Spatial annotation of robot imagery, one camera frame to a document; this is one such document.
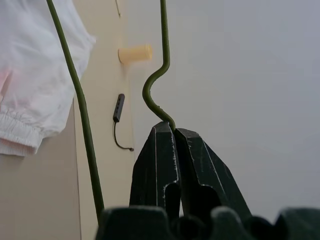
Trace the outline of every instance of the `green wire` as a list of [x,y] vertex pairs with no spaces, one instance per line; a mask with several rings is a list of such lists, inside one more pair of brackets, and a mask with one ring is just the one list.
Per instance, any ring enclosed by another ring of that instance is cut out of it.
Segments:
[[157,71],[155,71],[151,76],[146,80],[143,90],[142,97],[145,104],[148,108],[157,115],[161,120],[169,122],[169,125],[174,132],[176,129],[175,121],[163,111],[151,98],[150,89],[154,82],[165,74],[170,67],[170,48],[169,48],[169,35],[168,35],[168,20],[167,20],[167,7],[166,0],[160,0],[161,8],[161,33],[162,33],[162,54],[163,54],[163,64]]
[[76,92],[76,97],[79,103],[82,130],[83,130],[83,136],[84,136],[84,144],[85,144],[86,156],[88,159],[91,186],[92,186],[92,192],[93,192],[93,198],[94,198],[95,212],[96,212],[96,217],[99,221],[100,214],[102,213],[105,207],[104,207],[104,199],[103,199],[101,186],[100,186],[100,179],[99,179],[99,173],[97,168],[94,143],[92,139],[92,133],[91,133],[90,122],[88,117],[87,103],[86,103],[84,92],[79,82],[79,78],[74,66],[74,62],[70,55],[68,44],[67,44],[61,23],[59,21],[59,17],[57,15],[55,5],[53,4],[52,0],[46,0],[46,2],[48,4],[56,31],[58,33],[58,36],[61,42],[65,61],[69,69],[69,73],[70,73],[70,76],[74,85],[74,89]]

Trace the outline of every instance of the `black electrical cable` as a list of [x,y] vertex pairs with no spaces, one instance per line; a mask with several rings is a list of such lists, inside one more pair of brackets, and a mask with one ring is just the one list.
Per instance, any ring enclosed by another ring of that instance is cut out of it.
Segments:
[[115,144],[116,144],[119,148],[121,148],[121,149],[123,149],[123,150],[130,150],[130,152],[133,152],[134,149],[133,149],[132,147],[123,147],[123,146],[120,146],[120,145],[119,145],[119,143],[118,143],[118,141],[117,141],[117,137],[116,137],[116,124],[117,124],[117,123],[114,121],[114,122],[113,122],[113,137],[114,137]]

